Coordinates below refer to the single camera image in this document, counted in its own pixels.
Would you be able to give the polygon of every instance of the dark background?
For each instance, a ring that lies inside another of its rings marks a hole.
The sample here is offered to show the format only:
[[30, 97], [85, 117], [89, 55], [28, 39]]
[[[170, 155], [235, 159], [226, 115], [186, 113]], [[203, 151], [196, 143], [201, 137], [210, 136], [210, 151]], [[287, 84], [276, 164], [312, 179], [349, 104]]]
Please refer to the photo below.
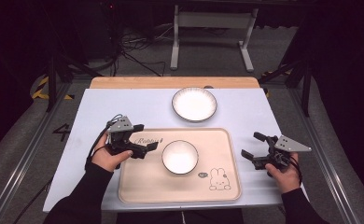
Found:
[[[44, 74], [50, 57], [48, 38], [55, 39], [57, 50], [81, 63], [115, 53], [99, 2], [42, 1], [46, 19], [53, 25], [49, 34], [54, 36], [44, 34], [35, 19], [41, 10], [33, 11], [27, 2], [0, 1], [0, 141], [33, 101], [31, 86]], [[122, 24], [148, 37], [153, 36], [152, 27], [173, 21], [172, 6], [118, 6], [115, 10]], [[313, 62], [331, 123], [364, 184], [364, 1], [345, 0], [331, 10], [308, 13], [263, 9], [257, 26], [264, 25], [300, 26], [283, 63], [301, 57]]]

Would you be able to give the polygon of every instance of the cartoon rabbit print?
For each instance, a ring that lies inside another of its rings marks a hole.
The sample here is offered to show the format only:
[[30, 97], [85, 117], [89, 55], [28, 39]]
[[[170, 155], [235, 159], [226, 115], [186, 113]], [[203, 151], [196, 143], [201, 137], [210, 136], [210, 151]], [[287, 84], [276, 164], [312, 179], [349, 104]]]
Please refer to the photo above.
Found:
[[211, 170], [211, 186], [210, 190], [223, 190], [223, 189], [231, 189], [230, 182], [228, 177], [225, 174], [225, 170], [222, 168], [212, 169]]

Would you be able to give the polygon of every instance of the black sleeve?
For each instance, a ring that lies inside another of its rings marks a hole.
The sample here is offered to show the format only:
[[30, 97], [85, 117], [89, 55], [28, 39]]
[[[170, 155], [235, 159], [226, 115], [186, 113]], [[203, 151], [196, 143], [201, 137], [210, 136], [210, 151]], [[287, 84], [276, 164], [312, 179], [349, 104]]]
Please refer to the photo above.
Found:
[[314, 210], [302, 189], [294, 189], [281, 195], [287, 213], [287, 224], [328, 223]]
[[54, 205], [44, 223], [101, 223], [101, 203], [112, 175], [91, 163], [72, 193]]

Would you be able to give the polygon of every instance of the gray floor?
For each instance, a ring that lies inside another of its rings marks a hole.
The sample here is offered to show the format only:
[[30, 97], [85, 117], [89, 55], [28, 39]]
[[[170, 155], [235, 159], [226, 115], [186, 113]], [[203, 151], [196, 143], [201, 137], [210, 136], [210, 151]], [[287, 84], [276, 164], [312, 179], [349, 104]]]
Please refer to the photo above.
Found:
[[[164, 72], [166, 76], [260, 77], [263, 72], [276, 69], [295, 32], [296, 28], [255, 29], [248, 45], [248, 51], [255, 67], [255, 72], [251, 74], [245, 71], [237, 48], [237, 41], [244, 35], [244, 32], [240, 30], [229, 30], [223, 35], [213, 35], [204, 30], [182, 32], [179, 66], [176, 71], [168, 68], [172, 49], [172, 41], [168, 38], [147, 49], [132, 51], [131, 54], [142, 62], [166, 62], [167, 67]], [[147, 65], [161, 73], [161, 64]], [[110, 72], [103, 71], [103, 73], [109, 75]], [[153, 76], [150, 71], [137, 63], [121, 57], [117, 76], [137, 75]], [[75, 95], [75, 99], [61, 100], [60, 106], [54, 111], [48, 128], [43, 132], [43, 138], [37, 143], [37, 151], [32, 162], [23, 173], [22, 181], [16, 183], [18, 188], [10, 195], [10, 201], [4, 206], [5, 210], [0, 211], [0, 223], [12, 223], [22, 208], [54, 175], [67, 136], [62, 141], [62, 134], [53, 133], [53, 131], [64, 124], [68, 124], [69, 130], [71, 130], [80, 99], [84, 90], [90, 85], [90, 80], [85, 77], [87, 76], [77, 77], [72, 85], [68, 86], [67, 93]], [[272, 84], [265, 85], [270, 91], [268, 100], [281, 131], [286, 136], [311, 146], [313, 139], [304, 126], [305, 119], [301, 117], [299, 107], [293, 100], [295, 91], [286, 89], [281, 84], [281, 79], [280, 77]], [[35, 99], [32, 106], [21, 116], [0, 143], [0, 195], [25, 150], [32, 145], [31, 140], [37, 133], [40, 123], [46, 116], [49, 116], [45, 112], [46, 108], [46, 100]], [[360, 223], [364, 223], [364, 188], [343, 153], [343, 148], [331, 127], [314, 82], [309, 111], [309, 122], [312, 122], [321, 146], [340, 178], [353, 213]], [[330, 223], [356, 223], [343, 218], [343, 212], [329, 189], [329, 182], [314, 153], [301, 154], [301, 168], [304, 174], [304, 186], [313, 207], [320, 216]], [[47, 193], [42, 192], [21, 217], [19, 223], [41, 223], [46, 216], [42, 212], [46, 196]], [[243, 211], [245, 223], [285, 222], [283, 214], [276, 206], [244, 208]], [[116, 214], [104, 213], [103, 217], [103, 223], [115, 223]]]

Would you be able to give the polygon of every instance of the tray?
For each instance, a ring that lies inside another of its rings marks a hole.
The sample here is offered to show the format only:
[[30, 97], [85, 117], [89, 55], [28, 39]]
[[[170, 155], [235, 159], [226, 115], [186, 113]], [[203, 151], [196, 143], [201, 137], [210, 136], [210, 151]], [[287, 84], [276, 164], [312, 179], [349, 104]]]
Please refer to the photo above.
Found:
[[[130, 140], [146, 145], [159, 142], [143, 160], [126, 160], [121, 167], [119, 197], [125, 203], [229, 201], [241, 187], [229, 134], [224, 129], [153, 129], [134, 133]], [[196, 167], [176, 175], [163, 165], [161, 154], [175, 140], [193, 144], [199, 154]]]

